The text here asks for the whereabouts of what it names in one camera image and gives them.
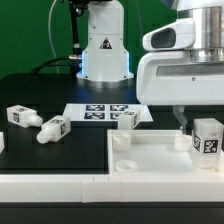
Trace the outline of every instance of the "white cube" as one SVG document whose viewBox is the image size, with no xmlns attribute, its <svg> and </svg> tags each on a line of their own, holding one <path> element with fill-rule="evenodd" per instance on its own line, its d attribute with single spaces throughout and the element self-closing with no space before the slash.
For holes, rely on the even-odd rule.
<svg viewBox="0 0 224 224">
<path fill-rule="evenodd" d="M 191 158 L 198 168 L 216 169 L 219 164 L 223 125 L 217 120 L 195 119 Z"/>
<path fill-rule="evenodd" d="M 0 153 L 5 148 L 3 132 L 0 132 Z"/>
<path fill-rule="evenodd" d="M 126 109 L 118 117 L 119 130 L 133 130 L 140 122 L 141 111 L 137 108 Z"/>
</svg>

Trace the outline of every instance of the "white plastic part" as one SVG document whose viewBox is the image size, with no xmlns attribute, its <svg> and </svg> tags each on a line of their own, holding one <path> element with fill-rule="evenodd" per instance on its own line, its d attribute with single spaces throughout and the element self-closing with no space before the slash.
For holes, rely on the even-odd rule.
<svg viewBox="0 0 224 224">
<path fill-rule="evenodd" d="M 138 170 L 138 164 L 132 160 L 121 160 L 115 164 L 118 172 L 134 172 Z"/>
<path fill-rule="evenodd" d="M 131 148 L 131 134 L 119 131 L 113 134 L 113 148 L 116 151 L 128 151 Z"/>
<path fill-rule="evenodd" d="M 7 108 L 8 121 L 24 128 L 30 126 L 40 127 L 43 119 L 37 115 L 37 111 L 16 105 Z"/>
<path fill-rule="evenodd" d="M 146 54 L 137 72 L 137 98 L 143 105 L 223 105 L 224 75 L 212 70 L 194 75 L 157 74 L 159 68 L 194 65 L 190 51 L 165 51 Z"/>
<path fill-rule="evenodd" d="M 37 140 L 41 144 L 57 142 L 71 131 L 70 118 L 55 116 L 41 126 L 41 132 L 37 135 Z"/>
<path fill-rule="evenodd" d="M 180 131 L 128 131 L 132 135 L 132 148 L 126 152 L 113 150 L 115 132 L 117 130 L 108 131 L 108 154 L 110 167 L 114 164 L 110 176 L 117 177 L 117 181 L 120 178 L 120 202 L 224 201 L 223 173 L 194 169 L 190 152 L 178 152 L 174 148 L 176 135 L 181 134 Z M 125 159 L 137 162 L 138 170 L 116 171 L 115 164 Z"/>
<path fill-rule="evenodd" d="M 89 4 L 88 46 L 83 51 L 77 78 L 93 82 L 119 82 L 133 78 L 129 53 L 123 45 L 124 9 L 121 3 Z"/>
<path fill-rule="evenodd" d="M 223 125 L 217 120 L 195 119 L 191 158 L 196 168 L 216 169 L 219 165 Z"/>
<path fill-rule="evenodd" d="M 224 6 L 224 0 L 180 0 L 177 11 Z"/>
<path fill-rule="evenodd" d="M 119 130 L 132 130 L 140 122 L 141 111 L 137 108 L 126 109 L 118 117 Z"/>
<path fill-rule="evenodd" d="M 152 37 L 158 32 L 166 29 L 173 29 L 176 33 L 176 43 L 172 48 L 153 48 Z M 192 18 L 181 19 L 175 23 L 164 26 L 153 32 L 146 34 L 143 37 L 143 47 L 147 51 L 161 51 L 161 50 L 178 50 L 192 46 L 195 42 L 195 22 Z"/>
<path fill-rule="evenodd" d="M 217 171 L 224 172 L 224 152 L 222 150 L 220 152 L 220 160 L 219 166 L 217 167 Z"/>
<path fill-rule="evenodd" d="M 82 202 L 118 202 L 120 200 L 121 192 L 119 176 L 83 176 Z"/>
<path fill-rule="evenodd" d="M 192 148 L 192 136 L 177 134 L 175 136 L 175 145 L 174 148 L 178 151 L 187 152 Z"/>
<path fill-rule="evenodd" d="M 5 148 L 3 132 L 0 132 L 0 153 Z"/>
<path fill-rule="evenodd" d="M 82 175 L 0 177 L 0 202 L 82 202 Z"/>
</svg>

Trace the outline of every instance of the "white robot body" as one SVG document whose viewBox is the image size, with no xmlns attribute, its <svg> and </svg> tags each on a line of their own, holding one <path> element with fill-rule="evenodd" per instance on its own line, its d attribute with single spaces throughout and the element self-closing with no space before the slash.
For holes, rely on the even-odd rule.
<svg viewBox="0 0 224 224">
<path fill-rule="evenodd" d="M 124 10 L 117 1 L 89 5 L 88 46 L 77 78 L 95 87 L 122 85 L 133 78 L 129 53 L 123 46 Z"/>
<path fill-rule="evenodd" d="M 175 5 L 178 19 L 143 38 L 150 52 L 138 66 L 138 100 L 146 105 L 223 105 L 224 0 L 167 1 Z"/>
</svg>

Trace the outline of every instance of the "white platform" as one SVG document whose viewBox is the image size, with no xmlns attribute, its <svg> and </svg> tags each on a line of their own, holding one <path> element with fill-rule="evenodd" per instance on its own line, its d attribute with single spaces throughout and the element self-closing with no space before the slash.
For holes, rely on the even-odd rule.
<svg viewBox="0 0 224 224">
<path fill-rule="evenodd" d="M 108 131 L 107 175 L 0 175 L 0 202 L 224 202 L 224 155 L 219 171 L 196 170 L 189 152 L 174 149 L 180 131 L 129 131 L 131 149 L 114 151 Z M 133 172 L 114 169 L 120 160 Z"/>
</svg>

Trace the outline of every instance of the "small white bottle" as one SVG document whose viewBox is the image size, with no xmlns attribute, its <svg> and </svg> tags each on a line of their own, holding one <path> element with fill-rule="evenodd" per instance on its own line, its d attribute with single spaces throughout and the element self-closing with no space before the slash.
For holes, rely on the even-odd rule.
<svg viewBox="0 0 224 224">
<path fill-rule="evenodd" d="M 213 118 L 194 120 L 191 159 L 196 168 L 215 170 L 218 167 L 223 127 Z"/>
<path fill-rule="evenodd" d="M 57 142 L 71 131 L 70 118 L 55 116 L 41 126 L 41 132 L 37 135 L 37 141 L 41 144 Z"/>
<path fill-rule="evenodd" d="M 3 132 L 0 132 L 0 153 L 3 151 L 4 148 L 5 144 L 4 144 Z"/>
<path fill-rule="evenodd" d="M 8 121 L 24 128 L 30 126 L 40 127 L 43 119 L 37 115 L 37 111 L 16 105 L 7 108 Z"/>
</svg>

